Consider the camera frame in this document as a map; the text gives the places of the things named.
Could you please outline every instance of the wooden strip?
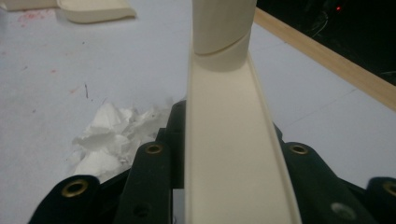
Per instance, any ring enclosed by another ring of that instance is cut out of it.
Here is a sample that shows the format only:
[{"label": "wooden strip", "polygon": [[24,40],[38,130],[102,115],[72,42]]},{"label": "wooden strip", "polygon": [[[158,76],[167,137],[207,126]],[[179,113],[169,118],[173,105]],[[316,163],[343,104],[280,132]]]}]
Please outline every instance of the wooden strip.
[{"label": "wooden strip", "polygon": [[254,21],[345,81],[396,111],[396,87],[256,8]]}]

